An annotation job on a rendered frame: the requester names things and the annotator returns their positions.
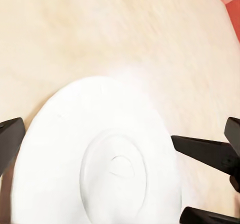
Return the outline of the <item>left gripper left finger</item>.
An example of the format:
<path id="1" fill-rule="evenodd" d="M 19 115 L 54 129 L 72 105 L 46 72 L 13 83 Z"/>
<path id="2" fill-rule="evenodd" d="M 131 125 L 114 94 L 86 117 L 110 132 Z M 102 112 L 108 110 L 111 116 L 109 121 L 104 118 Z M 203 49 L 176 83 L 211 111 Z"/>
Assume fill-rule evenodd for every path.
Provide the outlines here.
<path id="1" fill-rule="evenodd" d="M 0 177 L 21 146 L 26 133 L 22 117 L 0 123 Z"/>

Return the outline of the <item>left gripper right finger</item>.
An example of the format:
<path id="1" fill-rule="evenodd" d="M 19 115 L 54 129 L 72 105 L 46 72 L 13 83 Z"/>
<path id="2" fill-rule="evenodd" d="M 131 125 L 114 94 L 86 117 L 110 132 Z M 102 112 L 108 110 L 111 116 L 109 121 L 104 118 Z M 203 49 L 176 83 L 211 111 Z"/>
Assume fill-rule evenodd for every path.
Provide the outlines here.
<path id="1" fill-rule="evenodd" d="M 240 119 L 228 117 L 224 135 L 240 157 Z"/>

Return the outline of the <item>saucer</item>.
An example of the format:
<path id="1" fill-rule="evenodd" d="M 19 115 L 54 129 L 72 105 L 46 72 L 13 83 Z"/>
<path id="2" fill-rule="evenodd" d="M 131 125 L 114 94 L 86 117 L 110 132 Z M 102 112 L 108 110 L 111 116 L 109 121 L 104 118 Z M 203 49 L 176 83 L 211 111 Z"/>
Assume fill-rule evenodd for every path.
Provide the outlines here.
<path id="1" fill-rule="evenodd" d="M 10 224 L 179 224 L 170 136 L 131 84 L 104 75 L 71 82 L 43 105 L 20 145 Z"/>

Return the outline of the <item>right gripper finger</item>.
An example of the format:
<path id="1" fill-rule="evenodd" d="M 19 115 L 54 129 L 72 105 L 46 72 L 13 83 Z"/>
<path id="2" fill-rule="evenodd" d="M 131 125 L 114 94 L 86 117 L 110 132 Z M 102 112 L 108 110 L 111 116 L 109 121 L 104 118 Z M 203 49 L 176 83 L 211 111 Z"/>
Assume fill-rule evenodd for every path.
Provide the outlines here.
<path id="1" fill-rule="evenodd" d="M 240 224 L 240 218 L 187 206 L 178 224 Z"/>
<path id="2" fill-rule="evenodd" d="M 228 142 L 171 135 L 174 149 L 229 175 L 229 181 L 240 193 L 240 157 Z"/>

